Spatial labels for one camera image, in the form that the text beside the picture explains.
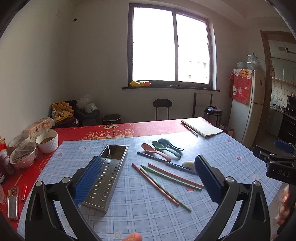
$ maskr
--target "plaid placemat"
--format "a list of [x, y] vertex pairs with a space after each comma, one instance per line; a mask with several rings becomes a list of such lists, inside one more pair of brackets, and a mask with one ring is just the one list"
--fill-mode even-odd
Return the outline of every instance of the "plaid placemat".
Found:
[[[184, 148], [179, 161], [170, 152], [165, 151], [173, 163], [181, 165], [183, 161], [194, 161], [197, 155], [202, 154], [209, 164], [219, 168], [224, 176], [232, 176], [240, 183], [250, 184], [254, 180], [260, 181], [268, 205], [281, 185], [281, 182], [265, 176], [266, 164], [263, 161], [254, 157], [250, 150], [227, 134], [221, 133], [205, 139], [201, 136], [196, 137], [191, 132], [121, 139], [65, 141], [55, 151], [38, 180], [42, 180], [45, 184], [58, 183], [63, 177], [71, 177], [77, 169], [85, 167], [94, 155], [100, 155], [107, 144], [129, 145], [127, 159], [107, 214], [81, 206], [84, 218], [100, 238], [106, 241], [121, 240], [133, 232], [140, 233], [143, 241], [193, 240], [218, 207], [211, 201], [207, 191], [205, 189], [188, 191], [180, 184], [152, 175], [170, 193], [192, 208], [192, 211], [188, 212], [183, 207], [172, 204], [131, 166], [132, 162], [138, 166], [153, 163], [179, 176], [201, 183], [197, 175], [137, 155], [137, 151], [143, 151], [142, 143], [151, 144], [153, 140], [160, 138], [167, 138], [173, 145]], [[17, 230], [23, 237], [29, 198], [30, 196], [21, 213]], [[65, 231], [75, 237], [60, 203], [55, 202], [55, 205]], [[230, 232], [240, 205], [241, 202], [235, 205], [222, 236]]]

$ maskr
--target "slotted tray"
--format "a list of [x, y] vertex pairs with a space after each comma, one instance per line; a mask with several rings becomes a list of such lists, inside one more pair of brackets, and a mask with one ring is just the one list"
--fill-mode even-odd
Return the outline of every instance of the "slotted tray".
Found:
[[82, 203], [88, 208], [107, 213], [123, 164], [128, 146], [107, 145], [100, 154], [102, 172], [93, 184], [87, 198]]

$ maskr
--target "orange spoon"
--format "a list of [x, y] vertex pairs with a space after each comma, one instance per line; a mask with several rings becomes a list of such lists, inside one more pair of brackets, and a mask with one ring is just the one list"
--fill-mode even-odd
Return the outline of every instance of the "orange spoon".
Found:
[[141, 145], [141, 147], [142, 147], [145, 151], [147, 151], [147, 152], [153, 152], [153, 153], [156, 153], [156, 154], [158, 154], [158, 155], [161, 155], [161, 156], [162, 156], [164, 159], [166, 159], [168, 162], [171, 161], [171, 159], [170, 159], [170, 157], [169, 157], [168, 155], [166, 155], [166, 154], [164, 154], [164, 153], [162, 153], [162, 152], [160, 152], [160, 151], [157, 151], [157, 150], [153, 149], [151, 146], [149, 146], [149, 145], [146, 144], [146, 143], [143, 143], [143, 144]]

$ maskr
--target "black cabinet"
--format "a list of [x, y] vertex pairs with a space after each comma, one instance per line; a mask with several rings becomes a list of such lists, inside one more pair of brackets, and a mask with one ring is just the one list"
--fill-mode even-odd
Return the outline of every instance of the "black cabinet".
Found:
[[278, 137], [285, 142], [296, 143], [296, 120], [284, 115]]

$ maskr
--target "pink chopstick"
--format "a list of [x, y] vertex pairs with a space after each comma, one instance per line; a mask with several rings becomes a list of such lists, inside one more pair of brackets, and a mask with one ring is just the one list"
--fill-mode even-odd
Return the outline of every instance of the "pink chopstick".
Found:
[[155, 166], [155, 165], [153, 165], [153, 164], [151, 164], [151, 163], [148, 163], [148, 166], [149, 166], [149, 167], [152, 167], [152, 168], [154, 168], [154, 169], [156, 169], [156, 170], [158, 170], [158, 171], [160, 171], [160, 172], [166, 173], [166, 174], [168, 174], [168, 175], [170, 175], [170, 176], [172, 176], [172, 177], [175, 177], [175, 178], [177, 178], [177, 179], [180, 179], [180, 180], [182, 180], [182, 181], [184, 181], [184, 182], [190, 183], [190, 184], [192, 184], [192, 185], [196, 185], [196, 186], [198, 186], [198, 187], [202, 187], [202, 188], [205, 187], [204, 185], [201, 185], [201, 184], [198, 184], [198, 183], [196, 183], [196, 182], [190, 181], [190, 180], [188, 180], [188, 179], [186, 179], [186, 178], [180, 177], [180, 176], [178, 176], [178, 175], [176, 175], [176, 174], [173, 174], [173, 173], [168, 172], [168, 171], [166, 171], [166, 170], [164, 170], [164, 169], [161, 169], [160, 167]]
[[167, 197], [171, 202], [173, 202], [174, 204], [176, 204], [177, 206], [179, 206], [179, 203], [177, 203], [174, 199], [172, 199], [169, 195], [167, 195], [163, 190], [161, 190], [149, 177], [146, 176], [146, 174], [144, 172], [142, 172], [142, 170], [140, 168], [137, 167], [136, 164], [132, 163], [131, 164], [133, 166], [134, 169], [136, 169], [136, 171], [138, 173], [140, 173], [152, 186], [154, 186], [159, 192], [161, 192], [165, 197]]

